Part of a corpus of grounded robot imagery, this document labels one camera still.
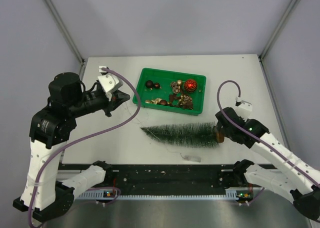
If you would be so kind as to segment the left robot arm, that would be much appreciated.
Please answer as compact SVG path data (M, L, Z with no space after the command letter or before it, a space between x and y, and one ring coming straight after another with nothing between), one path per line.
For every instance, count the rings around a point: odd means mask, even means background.
M30 210L33 219L45 223L66 214L74 200L88 189L113 182L113 174L108 171L110 165L102 161L62 182L57 181L57 174L61 148L76 128L76 119L100 110L110 117L112 111L130 99L119 91L122 83L117 76L105 72L86 90L75 73L55 76L48 86L46 107L31 120L27 182L23 194L13 201L16 209Z

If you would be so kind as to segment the clear battery box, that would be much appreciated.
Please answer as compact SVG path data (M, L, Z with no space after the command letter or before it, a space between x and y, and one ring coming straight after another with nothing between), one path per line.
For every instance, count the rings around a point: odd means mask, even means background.
M200 163L202 161L201 157L199 156L192 156L192 155L181 155L182 159L189 162Z

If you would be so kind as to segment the small green christmas tree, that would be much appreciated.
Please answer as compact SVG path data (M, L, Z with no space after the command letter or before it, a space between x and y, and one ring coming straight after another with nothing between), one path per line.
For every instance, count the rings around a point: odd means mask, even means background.
M214 122L166 124L141 127L141 130L157 142L188 148L213 148L219 145Z

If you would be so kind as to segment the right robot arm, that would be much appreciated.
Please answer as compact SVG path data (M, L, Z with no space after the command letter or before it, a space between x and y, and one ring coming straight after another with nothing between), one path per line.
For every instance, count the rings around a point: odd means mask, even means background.
M250 119L249 104L226 107L215 116L216 132L231 141L245 145L279 170L271 172L251 161L237 163L233 174L239 186L247 183L266 188L289 201L299 213L315 222L320 221L320 172L304 162L256 119Z

